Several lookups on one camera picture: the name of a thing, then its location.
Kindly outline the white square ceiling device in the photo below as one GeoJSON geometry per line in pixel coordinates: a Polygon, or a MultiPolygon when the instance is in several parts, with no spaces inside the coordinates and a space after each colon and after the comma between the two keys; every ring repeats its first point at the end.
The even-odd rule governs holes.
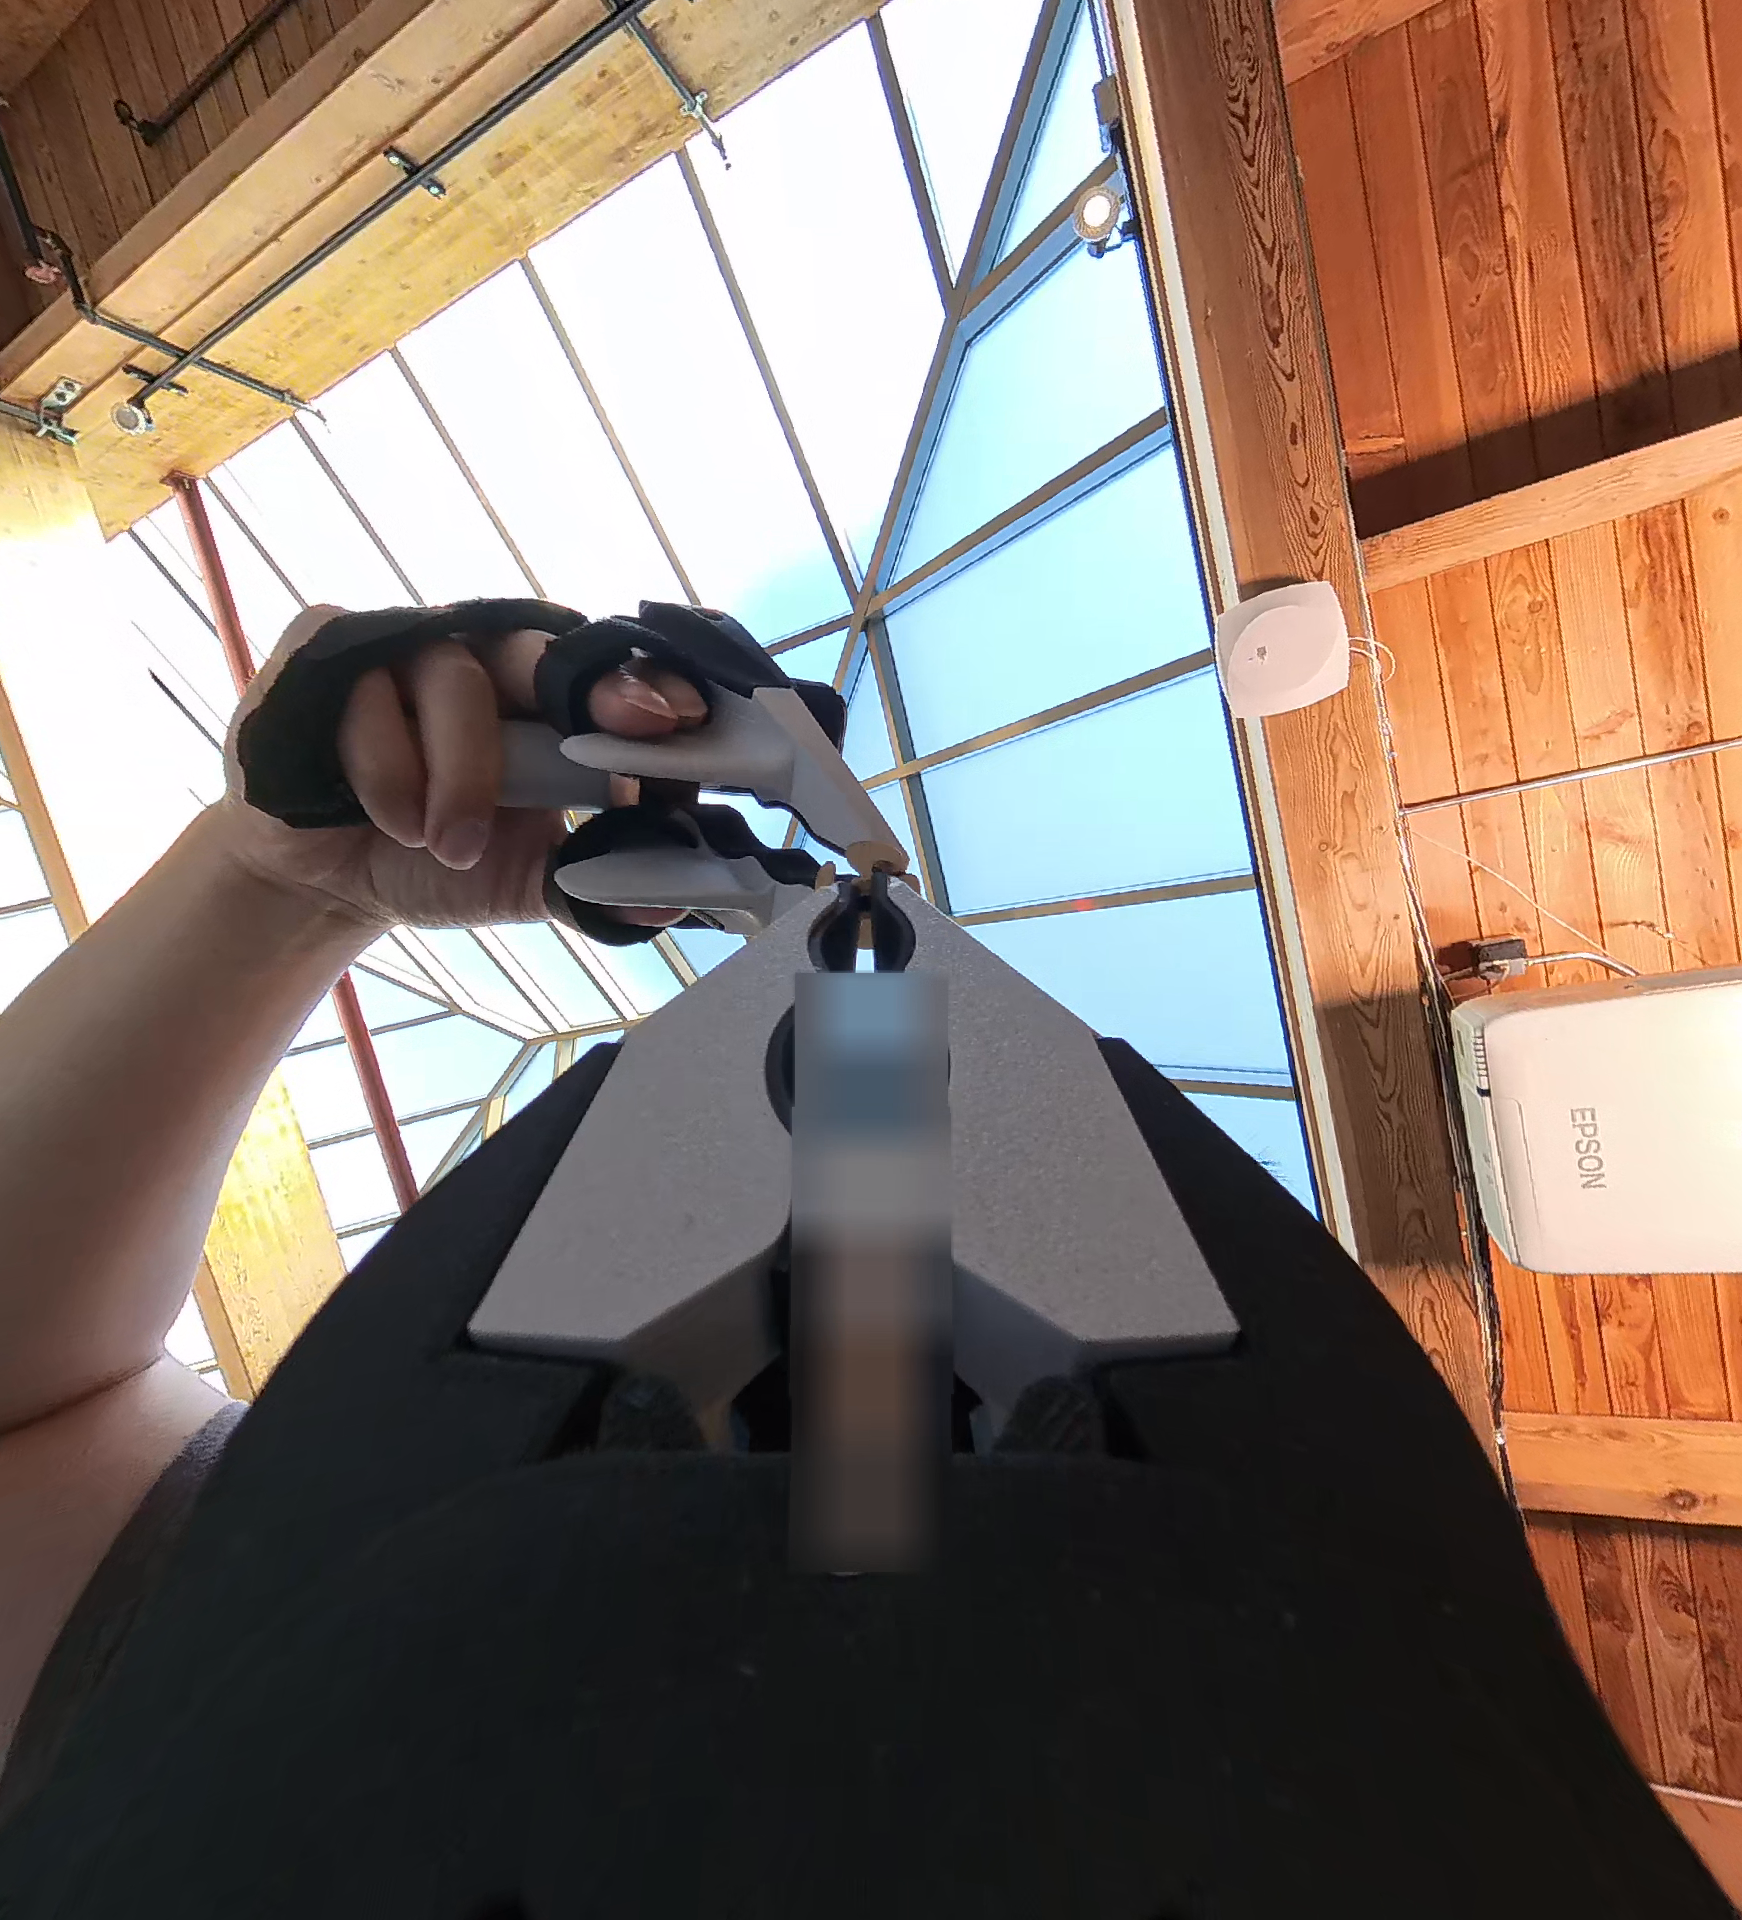
{"type": "Polygon", "coordinates": [[[1238,719],[1313,706],[1349,681],[1347,623],[1328,582],[1266,589],[1219,611],[1214,648],[1238,719]]]}

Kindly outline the long black ceiling pipe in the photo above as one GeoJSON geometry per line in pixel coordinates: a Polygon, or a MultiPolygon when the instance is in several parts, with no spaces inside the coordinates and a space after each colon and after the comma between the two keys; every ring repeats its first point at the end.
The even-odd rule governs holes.
{"type": "MultiPolygon", "coordinates": [[[[376,199],[366,204],[360,212],[355,212],[355,216],[351,216],[343,227],[333,228],[330,237],[320,241],[301,259],[293,260],[240,307],[214,324],[198,341],[188,345],[188,349],[202,349],[202,353],[209,355],[209,349],[219,347],[240,326],[256,319],[259,313],[263,313],[271,303],[283,299],[285,292],[293,290],[304,278],[322,269],[342,248],[360,238],[392,207],[409,202],[414,195],[449,198],[449,190],[443,181],[443,171],[446,167],[456,163],[483,137],[498,131],[509,117],[525,109],[536,96],[548,91],[552,83],[560,80],[582,60],[589,60],[612,36],[626,33],[642,49],[642,53],[655,65],[659,76],[678,94],[683,117],[690,119],[697,131],[705,131],[712,137],[716,154],[726,158],[721,135],[709,109],[708,91],[693,87],[663,51],[663,46],[653,37],[653,32],[642,24],[642,12],[648,5],[648,1],[609,5],[601,22],[587,25],[569,49],[531,71],[528,78],[520,80],[506,94],[502,94],[492,106],[488,106],[477,119],[468,120],[426,160],[414,162],[403,150],[386,147],[382,156],[403,166],[403,178],[386,187],[376,199]]],[[[149,406],[153,396],[162,396],[166,390],[178,393],[179,389],[181,383],[176,390],[164,389],[162,393],[152,393],[146,402],[149,406]]]]}

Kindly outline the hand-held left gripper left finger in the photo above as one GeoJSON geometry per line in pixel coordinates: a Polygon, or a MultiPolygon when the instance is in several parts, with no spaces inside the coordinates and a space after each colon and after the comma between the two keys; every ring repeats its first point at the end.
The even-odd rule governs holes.
{"type": "Polygon", "coordinates": [[[793,904],[629,1031],[468,1318],[474,1344],[655,1373],[693,1406],[770,1363],[788,1136],[764,1051],[833,899],[793,904]]]}

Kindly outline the white ceiling projector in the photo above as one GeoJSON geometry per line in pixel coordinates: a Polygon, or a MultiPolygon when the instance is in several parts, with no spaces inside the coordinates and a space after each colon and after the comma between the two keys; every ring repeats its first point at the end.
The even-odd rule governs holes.
{"type": "Polygon", "coordinates": [[[1742,1272],[1742,964],[1451,1013],[1480,1210],[1540,1272],[1742,1272]]]}

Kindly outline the person's right hand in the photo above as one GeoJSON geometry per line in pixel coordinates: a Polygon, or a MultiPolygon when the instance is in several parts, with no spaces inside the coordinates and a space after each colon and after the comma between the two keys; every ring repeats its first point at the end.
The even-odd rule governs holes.
{"type": "MultiPolygon", "coordinates": [[[[499,805],[499,731],[539,716],[552,645],[601,621],[528,599],[301,611],[235,710],[235,827],[260,866],[371,924],[553,920],[565,812],[499,805]]],[[[657,738],[705,718],[697,685],[635,655],[596,678],[576,729],[657,738]]]]}

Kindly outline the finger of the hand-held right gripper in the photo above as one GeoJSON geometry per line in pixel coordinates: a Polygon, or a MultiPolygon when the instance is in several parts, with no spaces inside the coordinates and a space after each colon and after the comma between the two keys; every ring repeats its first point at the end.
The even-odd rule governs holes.
{"type": "Polygon", "coordinates": [[[843,856],[857,839],[900,845],[864,785],[793,688],[757,688],[761,770],[754,797],[784,807],[823,848],[843,856]]]}
{"type": "Polygon", "coordinates": [[[805,854],[762,859],[675,844],[603,852],[558,867],[572,902],[697,914],[714,926],[767,926],[832,882],[833,864],[805,854]]]}

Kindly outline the person's upper body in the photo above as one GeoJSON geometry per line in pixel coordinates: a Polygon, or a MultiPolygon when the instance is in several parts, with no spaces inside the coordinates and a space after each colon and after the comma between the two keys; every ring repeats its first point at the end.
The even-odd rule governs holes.
{"type": "Polygon", "coordinates": [[[242,1414],[147,1373],[0,1437],[0,1816],[108,1674],[242,1414]]]}

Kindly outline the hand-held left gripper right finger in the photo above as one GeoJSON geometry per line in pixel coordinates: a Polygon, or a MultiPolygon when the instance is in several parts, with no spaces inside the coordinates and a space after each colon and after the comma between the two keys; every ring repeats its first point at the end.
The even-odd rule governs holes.
{"type": "Polygon", "coordinates": [[[990,1411],[1035,1380],[1227,1351],[1238,1321],[1099,1037],[911,885],[911,972],[949,985],[955,1376],[990,1411]]]}

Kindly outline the bent black ceiling pipe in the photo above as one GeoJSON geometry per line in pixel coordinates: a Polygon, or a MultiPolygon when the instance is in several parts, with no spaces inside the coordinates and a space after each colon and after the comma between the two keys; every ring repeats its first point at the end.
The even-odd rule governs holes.
{"type": "Polygon", "coordinates": [[[255,373],[221,364],[213,360],[210,355],[203,355],[202,349],[179,349],[173,341],[166,340],[164,335],[144,326],[123,321],[116,316],[110,316],[102,311],[96,303],[92,303],[87,295],[87,287],[81,278],[81,271],[76,266],[72,253],[68,250],[68,244],[62,243],[60,237],[48,231],[43,231],[39,223],[35,221],[25,204],[21,186],[17,181],[13,160],[9,156],[1,124],[0,124],[0,212],[4,216],[4,224],[9,228],[9,237],[13,238],[17,246],[19,265],[25,278],[35,283],[43,283],[53,289],[64,289],[68,292],[68,299],[72,302],[76,316],[85,324],[110,331],[136,347],[162,352],[166,355],[166,365],[157,373],[142,371],[137,368],[128,368],[128,371],[131,371],[134,377],[139,380],[139,396],[144,396],[144,400],[149,398],[152,393],[162,393],[164,389],[176,390],[179,385],[178,373],[196,365],[196,368],[202,368],[202,371],[216,376],[221,380],[229,380],[251,395],[263,396],[272,402],[280,402],[293,413],[309,411],[311,416],[322,420],[322,413],[316,406],[311,406],[307,398],[298,396],[286,389],[274,385],[255,373]]]}

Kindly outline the person's right forearm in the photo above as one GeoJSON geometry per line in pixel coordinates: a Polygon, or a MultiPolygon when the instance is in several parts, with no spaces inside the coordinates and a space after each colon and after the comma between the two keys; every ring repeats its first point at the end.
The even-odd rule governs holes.
{"type": "Polygon", "coordinates": [[[219,803],[0,1017],[0,1437],[147,1373],[206,1386],[164,1336],[235,1145],[380,926],[219,803]]]}

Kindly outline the short black ceiling rod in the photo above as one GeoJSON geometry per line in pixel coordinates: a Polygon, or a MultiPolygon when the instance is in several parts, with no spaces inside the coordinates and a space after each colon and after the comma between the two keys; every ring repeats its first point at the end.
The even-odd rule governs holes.
{"type": "Polygon", "coordinates": [[[209,93],[213,83],[224,78],[235,68],[235,63],[255,49],[259,36],[272,29],[283,15],[300,3],[301,1],[264,1],[210,60],[186,78],[179,91],[168,99],[157,112],[139,114],[125,99],[115,99],[116,122],[134,131],[146,145],[160,143],[178,119],[209,93]]]}

